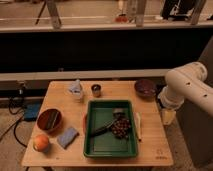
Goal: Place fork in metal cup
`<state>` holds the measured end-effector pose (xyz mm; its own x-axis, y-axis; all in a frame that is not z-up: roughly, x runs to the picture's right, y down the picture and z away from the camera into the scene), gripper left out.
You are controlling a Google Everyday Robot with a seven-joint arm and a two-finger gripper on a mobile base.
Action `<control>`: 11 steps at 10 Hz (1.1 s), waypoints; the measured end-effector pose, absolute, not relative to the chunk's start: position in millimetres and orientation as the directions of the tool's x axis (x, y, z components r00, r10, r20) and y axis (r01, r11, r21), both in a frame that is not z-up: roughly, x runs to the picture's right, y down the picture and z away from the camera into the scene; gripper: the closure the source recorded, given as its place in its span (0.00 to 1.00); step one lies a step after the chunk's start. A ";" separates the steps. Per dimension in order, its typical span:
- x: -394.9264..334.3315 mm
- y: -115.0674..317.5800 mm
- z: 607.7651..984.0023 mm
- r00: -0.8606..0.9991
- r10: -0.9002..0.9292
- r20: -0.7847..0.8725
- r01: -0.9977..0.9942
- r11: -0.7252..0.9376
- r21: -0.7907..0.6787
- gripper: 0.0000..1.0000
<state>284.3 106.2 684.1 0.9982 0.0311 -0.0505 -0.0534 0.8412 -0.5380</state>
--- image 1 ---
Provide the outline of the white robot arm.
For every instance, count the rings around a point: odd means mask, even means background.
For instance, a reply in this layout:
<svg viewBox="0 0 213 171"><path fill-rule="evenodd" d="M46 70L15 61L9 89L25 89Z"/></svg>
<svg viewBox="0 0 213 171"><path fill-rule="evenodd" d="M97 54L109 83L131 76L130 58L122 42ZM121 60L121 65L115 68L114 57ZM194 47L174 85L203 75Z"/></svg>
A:
<svg viewBox="0 0 213 171"><path fill-rule="evenodd" d="M177 110L188 99L213 116L213 88L204 83L207 74L207 69L201 62L169 70L165 75L166 86L158 95L162 106Z"/></svg>

